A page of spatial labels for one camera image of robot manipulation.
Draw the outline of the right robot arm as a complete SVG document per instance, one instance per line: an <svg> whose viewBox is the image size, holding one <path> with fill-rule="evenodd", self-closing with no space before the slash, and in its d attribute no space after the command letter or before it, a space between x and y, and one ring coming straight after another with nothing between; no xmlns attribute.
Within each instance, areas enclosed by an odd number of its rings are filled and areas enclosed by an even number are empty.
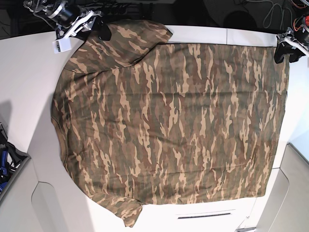
<svg viewBox="0 0 309 232"><path fill-rule="evenodd" d="M83 44L66 67L80 72L119 69L137 63L176 66L185 61L206 59L236 63L252 61L289 62L288 45L274 34L240 29L211 29L166 26L149 20L124 19L102 22L103 12L70 5L65 0L26 0L24 6L35 16L56 23L56 53L70 50L70 40Z"/></svg>

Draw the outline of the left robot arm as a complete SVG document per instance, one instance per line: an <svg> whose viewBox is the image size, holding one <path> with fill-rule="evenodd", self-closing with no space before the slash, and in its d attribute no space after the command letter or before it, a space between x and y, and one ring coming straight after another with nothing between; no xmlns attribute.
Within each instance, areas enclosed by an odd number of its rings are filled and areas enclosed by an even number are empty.
<svg viewBox="0 0 309 232"><path fill-rule="evenodd" d="M282 63L284 56L289 56L289 62L299 61L302 56L309 56L309 16L304 15L294 20L292 28L277 35L277 47L274 60Z"/></svg>

